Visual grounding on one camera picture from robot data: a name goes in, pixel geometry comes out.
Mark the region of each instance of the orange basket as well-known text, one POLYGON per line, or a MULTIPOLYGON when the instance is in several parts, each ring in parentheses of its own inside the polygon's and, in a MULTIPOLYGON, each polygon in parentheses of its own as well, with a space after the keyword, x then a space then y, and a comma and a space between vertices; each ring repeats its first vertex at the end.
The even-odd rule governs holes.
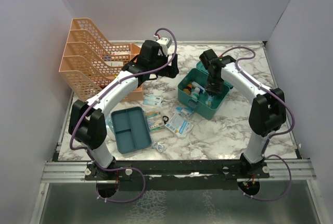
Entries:
MULTIPOLYGON (((115 79, 122 66, 140 52, 140 47, 132 43, 109 43, 90 19, 73 19, 71 29, 79 25, 78 22, 87 20, 88 27, 92 29, 70 30, 59 68, 59 72, 82 101, 105 88, 115 79), (108 50, 113 48, 114 52, 106 51, 100 42, 103 42, 108 50)), ((127 95, 123 101, 140 101, 143 98, 141 86, 127 95)))

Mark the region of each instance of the white wall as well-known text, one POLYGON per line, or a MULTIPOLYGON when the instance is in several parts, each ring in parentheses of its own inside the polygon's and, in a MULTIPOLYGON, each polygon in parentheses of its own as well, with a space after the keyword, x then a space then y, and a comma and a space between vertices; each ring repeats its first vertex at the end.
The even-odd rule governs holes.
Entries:
POLYGON ((145 40, 167 27, 178 40, 268 40, 289 0, 65 0, 110 40, 145 40))
POLYGON ((267 44, 279 87, 296 116, 333 221, 333 0, 291 0, 267 44))
POLYGON ((0 0, 0 219, 29 223, 69 87, 58 74, 71 15, 61 0, 0 0))

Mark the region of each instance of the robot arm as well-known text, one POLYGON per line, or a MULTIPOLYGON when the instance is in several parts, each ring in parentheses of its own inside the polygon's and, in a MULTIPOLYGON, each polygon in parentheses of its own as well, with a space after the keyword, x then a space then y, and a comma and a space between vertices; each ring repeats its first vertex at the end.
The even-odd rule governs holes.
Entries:
POLYGON ((103 168, 107 168, 114 159, 104 142, 107 135, 104 115, 108 115, 125 96, 137 89, 143 82, 155 80, 158 76, 176 77, 179 73, 177 54, 175 54, 171 65, 154 73, 156 77, 153 79, 150 78, 150 74, 143 74, 120 81, 130 75, 144 73, 165 65, 168 62, 168 48, 171 43, 170 38, 160 38, 157 41, 146 40, 140 53, 122 68, 114 81, 86 102, 77 100, 73 104, 69 122, 70 134, 73 134, 82 115, 93 105, 86 115, 89 119, 87 117, 83 119, 77 129, 75 139, 87 147, 92 157, 103 168))
MULTIPOLYGON (((215 52, 209 49, 200 55, 200 60, 209 73, 205 85, 207 93, 213 96, 221 93, 223 83, 227 81, 252 103, 249 125, 253 132, 246 150, 241 155, 246 170, 249 171, 263 161, 263 155, 269 143, 269 136, 286 122, 286 109, 275 98, 256 87, 243 76, 236 68, 236 60, 231 56, 218 58, 215 52)), ((272 91, 283 101, 285 100, 281 89, 272 90, 245 71, 244 73, 253 81, 256 81, 260 87, 272 91)))

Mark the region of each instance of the gray floor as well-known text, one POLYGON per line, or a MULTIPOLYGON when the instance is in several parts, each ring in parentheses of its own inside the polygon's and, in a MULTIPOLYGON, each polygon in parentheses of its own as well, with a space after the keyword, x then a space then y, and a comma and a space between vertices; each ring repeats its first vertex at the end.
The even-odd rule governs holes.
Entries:
MULTIPOLYGON (((273 197, 287 182, 262 182, 258 196, 273 197)), ((137 192, 121 192, 118 200, 137 192)), ((51 184, 41 223, 97 224, 297 224, 319 223, 306 181, 293 182, 290 193, 275 202, 258 202, 239 191, 147 191, 133 203, 104 203, 95 185, 51 184)))

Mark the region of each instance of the white marble surface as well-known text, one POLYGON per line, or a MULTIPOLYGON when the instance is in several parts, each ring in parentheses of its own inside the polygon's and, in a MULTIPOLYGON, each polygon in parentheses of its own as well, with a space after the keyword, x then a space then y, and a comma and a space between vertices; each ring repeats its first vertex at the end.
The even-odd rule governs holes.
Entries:
MULTIPOLYGON (((163 96, 162 113, 172 116, 170 110, 174 103, 180 105, 177 101, 177 85, 191 69, 196 67, 199 55, 210 48, 219 55, 232 46, 236 45, 180 44, 177 50, 179 75, 175 79, 159 78, 156 81, 146 82, 144 93, 163 96)), ((260 82, 272 88, 275 87, 263 47, 261 45, 250 45, 249 47, 255 50, 257 56, 254 60, 243 61, 240 65, 260 82)), ((236 59, 250 55, 249 52, 243 50, 231 51, 228 54, 236 59)), ((134 106, 140 106, 143 110, 152 108, 143 105, 142 102, 124 102, 119 103, 114 110, 134 106)), ((159 153, 150 147, 123 155, 118 152, 115 141, 107 137, 106 143, 109 151, 118 160, 237 159, 245 150, 251 135, 248 124, 249 113, 249 102, 233 88, 212 120, 206 120, 199 114, 194 113, 190 119, 194 128, 186 138, 179 139, 168 129, 153 132, 151 134, 152 141, 161 143, 166 147, 163 153, 159 153)), ((69 141, 70 135, 67 126, 62 140, 59 160, 89 160, 85 151, 70 150, 69 141)), ((286 134, 272 138, 266 151, 266 155, 269 154, 277 154, 283 158, 296 158, 290 135, 286 134)))

